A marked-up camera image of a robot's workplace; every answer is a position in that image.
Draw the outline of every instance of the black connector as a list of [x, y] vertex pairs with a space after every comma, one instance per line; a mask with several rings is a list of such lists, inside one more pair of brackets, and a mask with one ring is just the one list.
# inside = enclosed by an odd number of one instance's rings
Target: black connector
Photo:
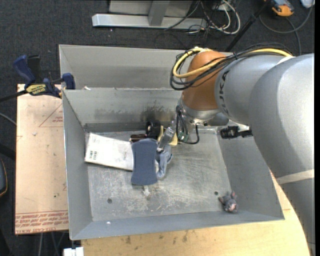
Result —
[[220, 135], [222, 139], [233, 139], [239, 136], [242, 138], [247, 138], [253, 136], [250, 129], [239, 131], [239, 126], [228, 126], [227, 128], [221, 129]]

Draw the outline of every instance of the metal stand base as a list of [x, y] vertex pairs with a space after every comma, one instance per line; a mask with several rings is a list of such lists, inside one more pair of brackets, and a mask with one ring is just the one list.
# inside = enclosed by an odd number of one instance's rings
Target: metal stand base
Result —
[[[92, 16], [94, 27], [127, 27], [127, 28], [150, 28], [166, 29], [181, 21], [180, 17], [163, 17], [160, 25], [150, 25], [148, 16], [122, 15], [122, 14], [95, 14]], [[187, 30], [192, 26], [194, 30], [198, 26], [205, 27], [206, 22], [201, 18], [186, 18], [174, 29]]]

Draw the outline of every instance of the gray robot arm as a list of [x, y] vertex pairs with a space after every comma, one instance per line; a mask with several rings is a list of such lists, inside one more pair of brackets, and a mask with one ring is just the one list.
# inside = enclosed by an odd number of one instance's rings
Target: gray robot arm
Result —
[[[191, 62], [190, 67], [202, 67], [214, 58], [210, 55], [207, 51], [199, 53], [194, 57], [200, 58], [199, 64]], [[205, 95], [212, 90], [210, 104], [203, 102], [203, 93], [197, 91], [200, 86], [184, 90], [177, 103], [188, 133], [196, 125], [225, 126], [229, 120], [250, 129], [265, 162], [292, 202], [313, 255], [316, 253], [314, 64], [314, 53], [239, 58], [205, 84], [208, 86]], [[198, 107], [194, 104], [197, 101], [204, 104]]]

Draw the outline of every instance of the gray metal tray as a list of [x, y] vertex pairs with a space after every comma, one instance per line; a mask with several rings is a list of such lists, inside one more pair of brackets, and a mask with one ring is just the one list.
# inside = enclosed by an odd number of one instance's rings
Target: gray metal tray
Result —
[[[201, 127], [200, 142], [196, 145], [173, 146], [173, 159], [165, 178], [147, 188], [132, 185], [130, 171], [86, 163], [86, 132], [128, 140], [131, 134], [141, 133], [150, 119], [160, 120], [165, 127], [170, 123], [181, 93], [168, 86], [164, 88], [164, 85], [177, 51], [60, 47], [61, 63], [65, 67], [61, 73], [78, 74], [77, 85], [81, 87], [90, 86], [88, 77], [92, 77], [92, 84], [99, 81], [91, 90], [79, 87], [65, 90], [62, 97], [70, 239], [169, 232], [284, 218], [270, 171], [254, 139], [224, 140], [218, 128]], [[132, 87], [113, 87], [108, 84], [105, 73], [96, 74], [96, 80], [90, 75], [90, 65], [94, 63], [91, 58], [113, 56], [115, 51], [128, 53], [121, 65], [130, 70], [130, 74], [137, 74]], [[143, 61], [132, 65], [135, 55], [146, 60], [154, 55], [162, 56], [158, 64], [161, 67], [148, 63], [158, 84], [143, 79]], [[111, 60], [97, 62], [107, 69], [113, 65]], [[116, 69], [113, 71], [113, 81], [117, 77], [122, 81], [128, 78]], [[103, 79], [106, 81], [104, 88], [100, 86]], [[218, 200], [231, 190], [238, 195], [239, 212], [236, 214], [223, 211]]]

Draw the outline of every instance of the cardboard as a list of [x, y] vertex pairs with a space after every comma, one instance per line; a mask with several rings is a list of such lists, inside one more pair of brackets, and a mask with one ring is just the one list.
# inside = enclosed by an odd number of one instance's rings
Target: cardboard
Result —
[[16, 235], [69, 228], [62, 100], [17, 98]]

